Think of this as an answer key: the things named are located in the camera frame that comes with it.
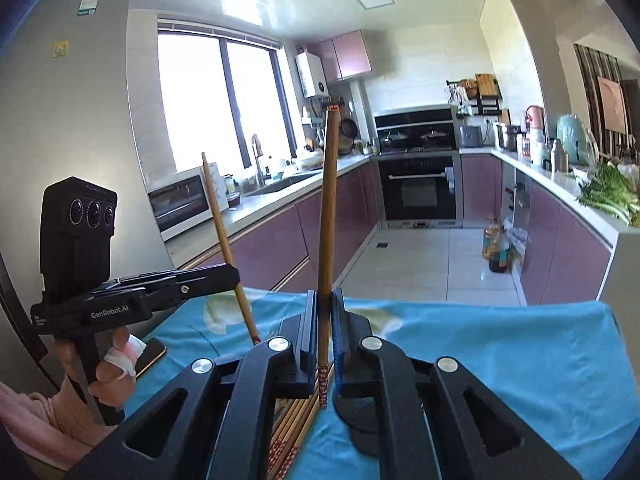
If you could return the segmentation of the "pink sleeve forearm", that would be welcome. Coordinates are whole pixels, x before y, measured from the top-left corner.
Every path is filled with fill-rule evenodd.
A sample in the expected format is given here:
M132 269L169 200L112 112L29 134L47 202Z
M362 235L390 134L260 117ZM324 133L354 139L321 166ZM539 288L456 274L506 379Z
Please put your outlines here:
M1 384L1 421L21 452L62 471L70 470L115 429L93 420L68 378L50 398L16 393Z

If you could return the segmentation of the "person's left hand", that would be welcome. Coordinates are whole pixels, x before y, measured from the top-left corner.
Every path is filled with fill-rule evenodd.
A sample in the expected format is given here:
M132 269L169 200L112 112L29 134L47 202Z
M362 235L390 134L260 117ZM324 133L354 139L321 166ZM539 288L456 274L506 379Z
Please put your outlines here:
M73 343L68 340L58 340L54 348L66 375L75 382L79 382L74 370L76 351ZM132 366L136 365L137 357L134 352L136 345L130 340L130 333L126 326L116 328L112 333L112 348L122 352ZM134 393L135 385L134 376L126 374L110 362L101 361L96 367L96 380L89 385L88 391L102 404L120 408Z

